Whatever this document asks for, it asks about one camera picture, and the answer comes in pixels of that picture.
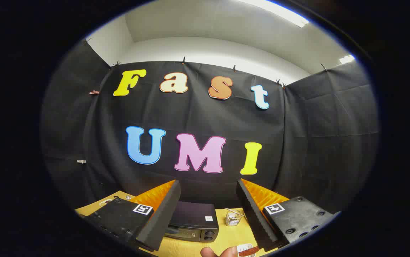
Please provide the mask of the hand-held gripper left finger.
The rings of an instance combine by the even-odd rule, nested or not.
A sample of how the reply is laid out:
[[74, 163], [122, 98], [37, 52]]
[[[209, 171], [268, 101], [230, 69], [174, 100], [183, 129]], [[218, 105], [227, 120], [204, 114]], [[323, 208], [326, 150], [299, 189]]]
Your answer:
[[131, 248], [158, 251], [181, 194], [172, 180], [136, 197], [117, 195], [88, 205], [84, 220]]

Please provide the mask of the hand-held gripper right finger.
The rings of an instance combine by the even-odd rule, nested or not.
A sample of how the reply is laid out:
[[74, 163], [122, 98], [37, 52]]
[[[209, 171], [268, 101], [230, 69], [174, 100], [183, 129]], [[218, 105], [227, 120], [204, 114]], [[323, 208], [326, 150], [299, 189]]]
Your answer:
[[306, 237], [337, 216], [306, 197], [288, 199], [245, 179], [237, 181], [236, 193], [257, 247], [266, 252]]

